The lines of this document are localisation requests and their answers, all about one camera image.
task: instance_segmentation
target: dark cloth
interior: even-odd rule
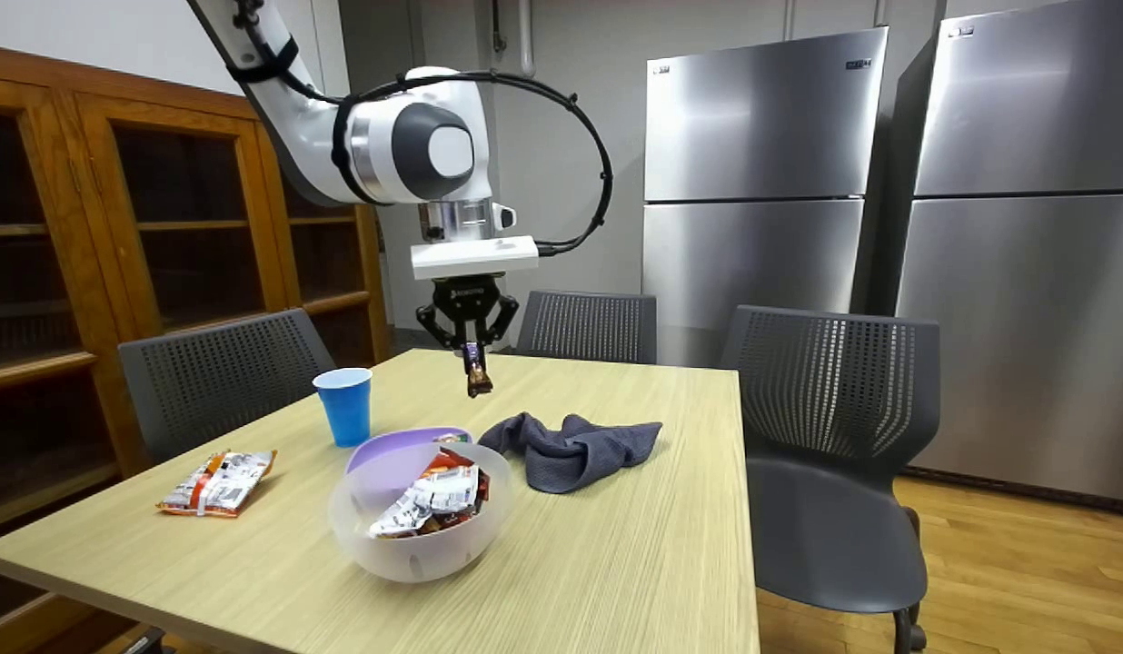
[[[518,415],[485,432],[485,445],[523,458],[526,487],[543,493],[582,491],[617,467],[644,466],[654,449],[662,420],[592,426],[566,415],[561,432],[537,416]]]

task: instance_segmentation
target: blue plastic cup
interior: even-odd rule
[[[370,369],[366,365],[334,365],[314,378],[334,445],[362,445],[370,439]]]

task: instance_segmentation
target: stainless steel refrigerator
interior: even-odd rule
[[[1123,0],[941,23],[922,116],[899,316],[941,324],[944,415],[916,466],[1123,501]]]
[[[850,309],[886,29],[647,60],[644,290],[660,359],[736,304]]]

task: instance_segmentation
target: wooden floor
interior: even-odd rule
[[[1123,654],[1123,514],[901,478],[922,518],[930,654]],[[767,654],[890,651],[890,617],[761,593]]]

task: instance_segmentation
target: wooden table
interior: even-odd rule
[[[526,355],[491,373],[469,398],[451,353],[398,355],[374,365],[374,432],[584,415],[664,420],[660,449],[578,493],[534,493],[514,462],[509,523],[475,568],[385,585],[329,530],[351,449],[308,397],[3,533],[0,574],[223,651],[758,651],[737,378]],[[282,455],[261,497],[240,518],[157,514],[226,445]]]

